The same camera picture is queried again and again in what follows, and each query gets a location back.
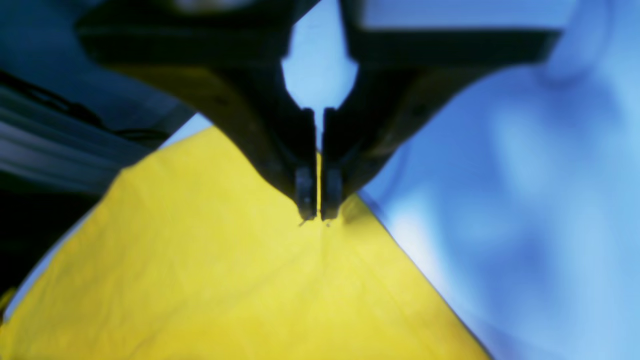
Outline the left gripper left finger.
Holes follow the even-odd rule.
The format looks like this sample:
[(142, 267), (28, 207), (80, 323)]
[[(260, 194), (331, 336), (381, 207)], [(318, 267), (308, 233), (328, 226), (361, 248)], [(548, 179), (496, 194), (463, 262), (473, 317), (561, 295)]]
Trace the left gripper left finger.
[(298, 0), (105, 0), (75, 24), (94, 62), (212, 121), (258, 174), (317, 215), (314, 112), (286, 89)]

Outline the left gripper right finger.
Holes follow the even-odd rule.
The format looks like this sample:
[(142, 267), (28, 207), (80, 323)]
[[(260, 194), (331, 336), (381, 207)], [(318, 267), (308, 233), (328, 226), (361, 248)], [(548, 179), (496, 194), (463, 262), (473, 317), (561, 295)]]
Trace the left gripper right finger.
[(541, 62), (560, 37), (553, 25), (368, 27), (372, 0), (339, 1), (353, 87), (323, 114), (321, 218), (368, 184), (394, 153), (467, 87), (498, 70)]

